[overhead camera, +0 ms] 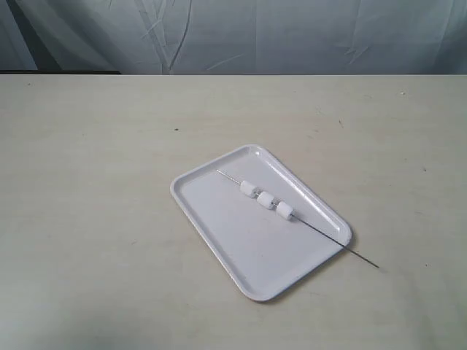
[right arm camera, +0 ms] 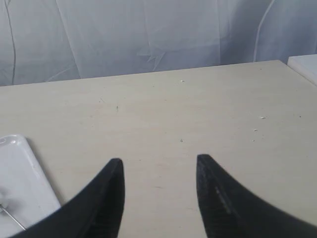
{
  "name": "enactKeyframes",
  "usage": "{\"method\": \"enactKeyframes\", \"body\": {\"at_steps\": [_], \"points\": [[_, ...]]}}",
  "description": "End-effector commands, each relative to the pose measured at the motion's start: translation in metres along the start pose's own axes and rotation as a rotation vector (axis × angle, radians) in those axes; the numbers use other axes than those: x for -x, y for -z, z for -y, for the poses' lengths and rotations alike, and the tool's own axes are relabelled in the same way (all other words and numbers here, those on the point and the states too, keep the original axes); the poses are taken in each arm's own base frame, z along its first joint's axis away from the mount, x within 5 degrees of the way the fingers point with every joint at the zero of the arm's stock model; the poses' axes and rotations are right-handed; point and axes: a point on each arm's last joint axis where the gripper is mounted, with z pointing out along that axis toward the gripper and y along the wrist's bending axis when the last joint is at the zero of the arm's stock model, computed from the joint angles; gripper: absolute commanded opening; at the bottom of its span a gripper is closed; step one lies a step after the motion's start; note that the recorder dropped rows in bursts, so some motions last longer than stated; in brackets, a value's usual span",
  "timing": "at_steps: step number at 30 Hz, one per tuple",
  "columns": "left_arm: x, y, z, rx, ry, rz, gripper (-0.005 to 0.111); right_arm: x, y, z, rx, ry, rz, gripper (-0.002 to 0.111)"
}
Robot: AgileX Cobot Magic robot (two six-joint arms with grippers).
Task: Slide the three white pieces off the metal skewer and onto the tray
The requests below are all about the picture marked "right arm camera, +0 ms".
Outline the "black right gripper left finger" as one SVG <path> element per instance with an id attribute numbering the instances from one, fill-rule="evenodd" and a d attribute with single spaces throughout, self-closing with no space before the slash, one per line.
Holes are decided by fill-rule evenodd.
<path id="1" fill-rule="evenodd" d="M 124 211 L 124 166 L 111 159 L 75 197 L 16 238 L 116 238 Z"/>

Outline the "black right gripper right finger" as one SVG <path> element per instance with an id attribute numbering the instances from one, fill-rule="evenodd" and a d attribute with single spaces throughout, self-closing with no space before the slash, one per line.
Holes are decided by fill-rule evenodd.
<path id="1" fill-rule="evenodd" d="M 315 238 L 317 228 L 245 188 L 212 156 L 197 156 L 197 198 L 209 238 Z"/>

